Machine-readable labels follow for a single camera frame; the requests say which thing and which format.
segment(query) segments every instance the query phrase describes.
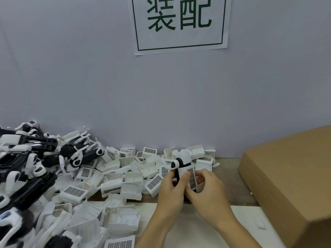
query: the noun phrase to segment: left hand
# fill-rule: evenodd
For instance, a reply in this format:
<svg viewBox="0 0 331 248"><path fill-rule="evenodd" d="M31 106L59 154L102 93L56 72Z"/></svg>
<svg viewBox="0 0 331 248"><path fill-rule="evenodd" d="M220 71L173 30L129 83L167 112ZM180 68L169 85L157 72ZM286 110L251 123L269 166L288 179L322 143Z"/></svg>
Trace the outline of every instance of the left hand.
<svg viewBox="0 0 331 248"><path fill-rule="evenodd" d="M162 180L158 205L153 215L153 217L158 218L164 223L164 227L168 232L172 229L183 207L184 190L189 182L191 173L188 171L185 172L176 187L172 184L174 176L175 171L172 170Z"/></svg>

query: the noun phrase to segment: wooden table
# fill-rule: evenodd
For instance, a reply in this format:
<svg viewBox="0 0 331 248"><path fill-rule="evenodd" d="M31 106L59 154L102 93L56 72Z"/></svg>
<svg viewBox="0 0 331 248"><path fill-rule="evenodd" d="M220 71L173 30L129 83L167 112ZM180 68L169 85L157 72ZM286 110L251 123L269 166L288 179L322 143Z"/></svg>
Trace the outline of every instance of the wooden table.
<svg viewBox="0 0 331 248"><path fill-rule="evenodd" d="M226 193L231 205L259 206L254 196L238 172L240 158L216 158L220 166L213 169L213 172L224 183ZM90 201L105 201L98 192L89 199ZM128 202L157 203L158 196L143 195L141 201L128 200Z"/></svg>

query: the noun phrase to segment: brown cardboard box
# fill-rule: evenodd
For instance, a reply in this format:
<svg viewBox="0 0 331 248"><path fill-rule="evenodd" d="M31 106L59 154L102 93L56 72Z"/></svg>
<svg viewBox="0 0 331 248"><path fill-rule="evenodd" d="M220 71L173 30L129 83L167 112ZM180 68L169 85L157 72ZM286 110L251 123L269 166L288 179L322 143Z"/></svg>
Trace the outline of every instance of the brown cardboard box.
<svg viewBox="0 0 331 248"><path fill-rule="evenodd" d="M251 148L239 172L286 247L331 247L331 126Z"/></svg>

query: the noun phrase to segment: gray wall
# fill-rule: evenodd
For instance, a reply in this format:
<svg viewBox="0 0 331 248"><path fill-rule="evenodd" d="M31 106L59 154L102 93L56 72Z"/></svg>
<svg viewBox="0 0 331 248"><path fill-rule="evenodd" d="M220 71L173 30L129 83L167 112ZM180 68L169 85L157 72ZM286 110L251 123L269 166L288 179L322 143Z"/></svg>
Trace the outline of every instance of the gray wall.
<svg viewBox="0 0 331 248"><path fill-rule="evenodd" d="M0 122L218 156L331 122L331 0L233 0L229 47L134 56L127 0L0 0Z"/></svg>

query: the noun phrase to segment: paper sign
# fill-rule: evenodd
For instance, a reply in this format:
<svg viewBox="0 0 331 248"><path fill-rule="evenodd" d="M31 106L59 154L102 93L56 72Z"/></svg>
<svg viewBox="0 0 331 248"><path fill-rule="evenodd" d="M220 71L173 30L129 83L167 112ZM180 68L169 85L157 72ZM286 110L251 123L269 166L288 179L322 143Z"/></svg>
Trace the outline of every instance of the paper sign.
<svg viewBox="0 0 331 248"><path fill-rule="evenodd" d="M231 0L128 0L135 55L227 47Z"/></svg>

